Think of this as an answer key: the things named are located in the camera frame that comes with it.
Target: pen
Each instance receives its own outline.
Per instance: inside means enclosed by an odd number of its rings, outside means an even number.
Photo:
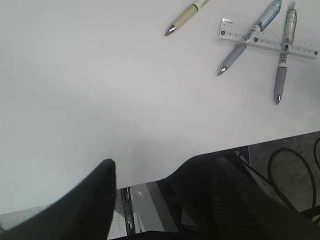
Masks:
[[[250,39],[257,33],[263,32],[266,27],[272,22],[273,19],[280,12],[282,0],[275,0],[267,8],[267,10],[261,15],[261,17],[255,22],[248,33],[243,37],[242,44],[237,44],[233,51],[227,56],[220,66],[217,75],[220,76],[225,73],[231,65],[240,57],[240,55],[246,50],[246,45]]]
[[[169,27],[169,29],[165,33],[165,36],[168,36],[174,33],[179,28],[181,28],[193,15],[195,15],[209,1],[210,0],[197,0],[194,4],[188,7]]]
[[[287,58],[289,48],[292,46],[295,39],[296,25],[297,25],[297,10],[296,3],[293,2],[286,14],[286,22],[284,28],[284,36],[282,41],[282,51],[280,54],[279,67],[276,73],[276,80],[274,86],[274,102],[279,105],[284,94],[286,76],[288,71]]]

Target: ruler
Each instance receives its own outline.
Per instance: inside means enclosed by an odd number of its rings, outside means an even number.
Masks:
[[[227,18],[222,18],[219,39],[234,43],[242,43],[244,35],[250,30],[252,25],[234,22]],[[252,37],[246,45],[259,49],[265,49],[280,53],[284,33],[266,28],[263,32]],[[289,49],[290,55],[295,55],[308,59],[317,59],[320,55],[320,43],[306,37],[296,35],[293,45]]]

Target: black cable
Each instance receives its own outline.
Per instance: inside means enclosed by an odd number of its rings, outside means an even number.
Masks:
[[[314,160],[316,162],[316,165],[317,167],[319,168],[319,171],[320,171],[320,163],[319,163],[319,160],[318,160],[318,155],[317,155],[317,149],[318,149],[318,144],[320,143],[320,138],[318,138],[314,145],[313,145],[313,157],[314,157]],[[301,155],[299,154],[298,152],[290,149],[290,148],[281,148],[281,149],[278,149],[276,150],[270,157],[269,161],[268,161],[268,167],[267,167],[267,173],[268,173],[268,178],[267,179],[266,177],[264,177],[262,174],[260,174],[258,171],[256,171],[253,167],[251,167],[248,163],[246,163],[245,161],[242,161],[242,163],[247,167],[249,168],[251,171],[253,171],[257,176],[259,176],[261,179],[263,179],[267,184],[269,184],[275,191],[275,193],[280,197],[280,199],[284,202],[284,204],[290,208],[291,210],[295,211],[295,212],[298,212],[298,210],[293,206],[293,204],[289,201],[289,199],[281,192],[281,190],[278,188],[277,184],[275,183],[275,180],[274,180],[274,177],[273,177],[273,174],[272,174],[272,165],[274,163],[274,160],[276,158],[276,156],[282,152],[289,152],[289,153],[292,153],[294,154],[295,156],[297,156],[301,161],[302,163],[304,164],[305,168],[307,169],[308,171],[308,174],[309,174],[309,177],[311,179],[311,183],[312,183],[312,212],[313,212],[313,215],[312,216],[309,216],[309,219],[310,221],[312,220],[313,216],[315,215],[315,212],[316,212],[316,203],[317,203],[317,186],[316,186],[316,181],[315,181],[315,178],[314,178],[314,175],[311,171],[311,168],[309,166],[309,164],[307,163],[306,159]],[[315,224],[318,224],[320,223],[320,217],[317,218],[315,221],[314,221]]]
[[[280,191],[280,189],[278,188],[278,186],[275,183],[274,177],[272,175],[272,164],[274,163],[275,157],[282,153],[282,152],[289,152],[289,153],[293,153],[294,155],[296,155],[304,164],[306,170],[309,173],[310,179],[311,179],[311,183],[312,183],[312,209],[315,211],[316,210],[316,202],[317,202],[317,187],[316,187],[316,182],[315,182],[315,178],[314,175],[312,174],[311,168],[308,165],[307,161],[304,159],[303,156],[301,156],[298,152],[290,149],[290,148],[281,148],[278,149],[277,151],[275,151],[268,162],[268,178],[269,181],[271,183],[271,186],[273,187],[275,193],[281,198],[281,200],[284,202],[285,205],[287,205],[288,208],[294,210],[297,212],[297,209],[292,205],[292,203],[287,199],[287,197]]]

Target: desk surface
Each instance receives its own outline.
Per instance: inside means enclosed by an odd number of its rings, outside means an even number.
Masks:
[[[123,188],[320,130],[319,61],[289,57],[279,106],[275,52],[247,49],[216,76],[233,48],[217,40],[221,17],[253,23],[271,1],[212,0],[164,37],[192,2],[0,0],[0,214],[54,202],[103,159]],[[297,8],[297,34],[320,40],[320,1]]]

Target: gray carpet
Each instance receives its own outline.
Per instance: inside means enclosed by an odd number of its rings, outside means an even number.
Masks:
[[[315,141],[320,132],[265,142],[250,146],[251,165],[262,175],[268,177],[268,160],[272,153],[280,148],[290,148],[300,153],[308,162],[317,185],[317,205],[320,204],[320,171],[313,155]],[[310,209],[312,206],[312,185],[304,164],[290,152],[280,153],[273,163],[273,178],[280,190],[292,202],[298,211]],[[282,203],[274,191],[264,183],[272,198]]]

